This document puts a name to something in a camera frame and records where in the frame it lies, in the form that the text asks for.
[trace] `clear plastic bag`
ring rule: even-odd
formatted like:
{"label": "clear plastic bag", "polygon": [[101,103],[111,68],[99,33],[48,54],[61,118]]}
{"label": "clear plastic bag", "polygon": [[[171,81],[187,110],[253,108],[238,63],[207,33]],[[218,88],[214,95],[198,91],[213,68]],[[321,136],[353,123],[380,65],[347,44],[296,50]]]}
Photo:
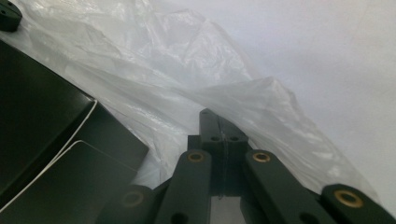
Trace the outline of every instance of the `clear plastic bag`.
{"label": "clear plastic bag", "polygon": [[97,98],[150,153],[135,183],[169,178],[208,107],[273,151],[313,191],[343,183],[375,191],[308,119],[293,94],[258,74],[216,24],[147,0],[19,0],[23,20],[0,37]]}

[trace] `transparent plastic wrap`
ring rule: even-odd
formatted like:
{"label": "transparent plastic wrap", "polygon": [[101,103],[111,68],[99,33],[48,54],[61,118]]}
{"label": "transparent plastic wrap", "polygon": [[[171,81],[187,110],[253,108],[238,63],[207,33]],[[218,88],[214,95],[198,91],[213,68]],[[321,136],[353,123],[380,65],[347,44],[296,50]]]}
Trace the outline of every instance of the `transparent plastic wrap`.
{"label": "transparent plastic wrap", "polygon": [[199,14],[157,13],[147,0],[19,0],[17,33],[0,38],[97,98],[150,148],[134,181],[169,178],[208,107],[274,152],[309,189],[375,191],[308,119],[294,95],[259,74],[227,34]]}

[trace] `white surface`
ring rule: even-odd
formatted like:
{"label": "white surface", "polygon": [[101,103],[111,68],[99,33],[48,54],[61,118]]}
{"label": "white surface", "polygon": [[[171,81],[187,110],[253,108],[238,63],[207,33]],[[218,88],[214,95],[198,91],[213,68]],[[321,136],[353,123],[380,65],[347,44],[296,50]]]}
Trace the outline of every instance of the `white surface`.
{"label": "white surface", "polygon": [[295,92],[396,216],[396,2],[155,0],[218,23]]}

